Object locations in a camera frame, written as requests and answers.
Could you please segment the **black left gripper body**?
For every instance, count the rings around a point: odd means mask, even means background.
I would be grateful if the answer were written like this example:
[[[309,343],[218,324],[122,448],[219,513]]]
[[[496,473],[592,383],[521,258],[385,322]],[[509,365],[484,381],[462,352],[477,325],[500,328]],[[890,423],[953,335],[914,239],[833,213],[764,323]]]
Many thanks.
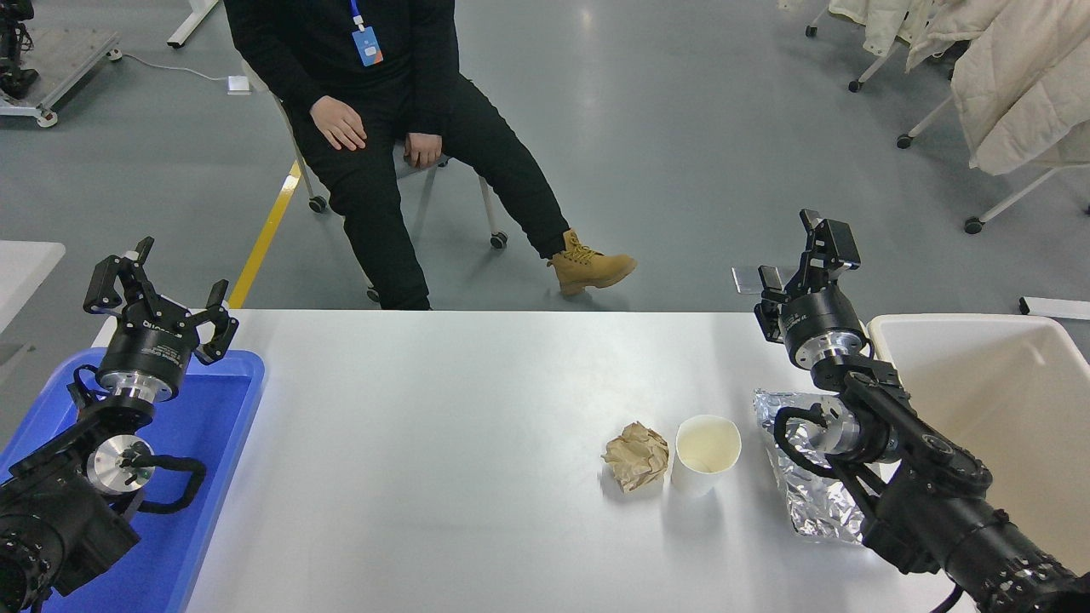
[[[123,373],[157,378],[167,387],[178,387],[198,345],[186,306],[160,299],[152,309],[144,301],[129,303],[121,311],[112,341],[106,346],[95,378],[102,387]]]

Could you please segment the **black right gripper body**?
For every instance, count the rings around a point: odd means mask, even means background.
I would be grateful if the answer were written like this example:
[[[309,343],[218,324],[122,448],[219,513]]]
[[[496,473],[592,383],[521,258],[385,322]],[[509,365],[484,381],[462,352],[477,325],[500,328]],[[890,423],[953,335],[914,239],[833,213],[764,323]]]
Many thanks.
[[[855,306],[836,284],[783,304],[779,327],[794,366],[814,366],[834,354],[860,354],[867,346]]]

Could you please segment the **person's right hand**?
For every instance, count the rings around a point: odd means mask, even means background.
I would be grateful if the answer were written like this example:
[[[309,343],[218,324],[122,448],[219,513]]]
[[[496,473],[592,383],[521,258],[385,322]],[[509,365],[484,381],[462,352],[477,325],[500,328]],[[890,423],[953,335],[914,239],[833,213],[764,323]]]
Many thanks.
[[[310,117],[334,151],[364,151],[366,132],[362,118],[350,105],[323,96],[311,105]]]

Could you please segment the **person's left hand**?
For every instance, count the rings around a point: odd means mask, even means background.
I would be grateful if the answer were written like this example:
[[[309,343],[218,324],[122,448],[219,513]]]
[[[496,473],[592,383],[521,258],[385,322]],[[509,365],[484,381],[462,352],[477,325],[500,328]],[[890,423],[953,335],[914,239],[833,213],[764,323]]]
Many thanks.
[[[435,164],[440,163],[443,144],[440,135],[426,135],[426,133],[417,132],[405,133],[405,163],[416,169],[433,167]]]

